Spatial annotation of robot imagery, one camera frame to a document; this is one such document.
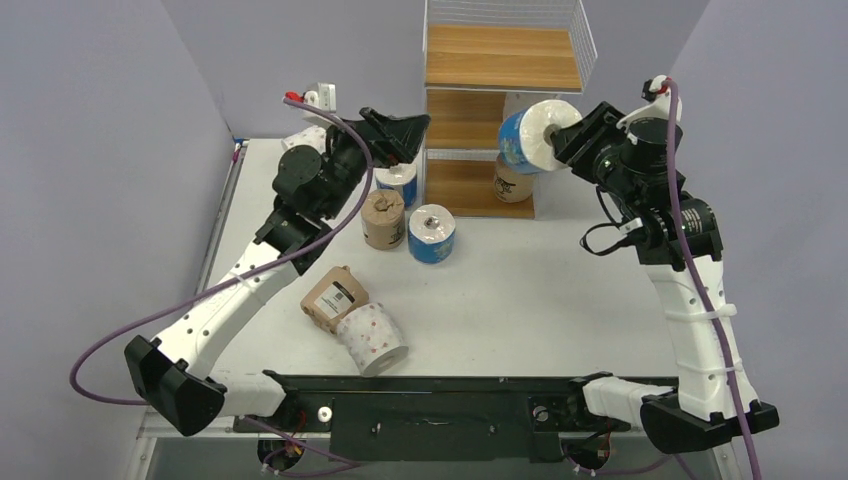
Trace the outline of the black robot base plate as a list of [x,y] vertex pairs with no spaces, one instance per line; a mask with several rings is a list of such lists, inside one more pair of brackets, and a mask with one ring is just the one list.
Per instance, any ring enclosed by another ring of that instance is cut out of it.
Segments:
[[570,377],[270,376],[286,397],[264,424],[359,462],[560,462],[563,442],[629,428],[590,414]]

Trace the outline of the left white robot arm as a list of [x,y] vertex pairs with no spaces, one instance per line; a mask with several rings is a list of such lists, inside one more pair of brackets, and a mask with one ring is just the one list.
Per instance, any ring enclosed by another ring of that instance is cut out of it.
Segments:
[[333,236],[329,221],[359,183],[375,168],[412,163],[431,123],[427,113],[394,117],[363,107],[359,114],[330,116],[321,147],[285,148],[272,211],[240,258],[204,298],[190,301],[181,320],[125,347],[135,390],[181,435],[219,417],[257,416],[275,430],[297,420],[298,402],[271,375],[230,374],[215,364],[267,302],[322,255]]

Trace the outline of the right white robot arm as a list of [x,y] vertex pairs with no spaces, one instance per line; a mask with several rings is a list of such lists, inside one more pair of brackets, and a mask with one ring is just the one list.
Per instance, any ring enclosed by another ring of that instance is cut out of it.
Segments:
[[658,295],[677,368],[673,387],[609,373],[580,378],[580,390],[563,402],[565,416],[578,427],[600,417],[626,423],[666,454],[708,450],[780,422],[744,371],[718,223],[710,205],[685,190],[674,160],[682,136],[666,117],[629,121],[608,103],[544,133],[556,160],[619,209],[620,246],[635,249]]

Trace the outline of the blue roll front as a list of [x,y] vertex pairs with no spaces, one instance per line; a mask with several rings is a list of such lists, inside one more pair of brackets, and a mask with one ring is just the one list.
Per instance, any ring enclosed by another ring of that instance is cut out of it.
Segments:
[[560,99],[544,100],[511,115],[498,132],[503,162],[519,174],[563,169],[565,165],[554,156],[550,135],[581,120],[581,113]]

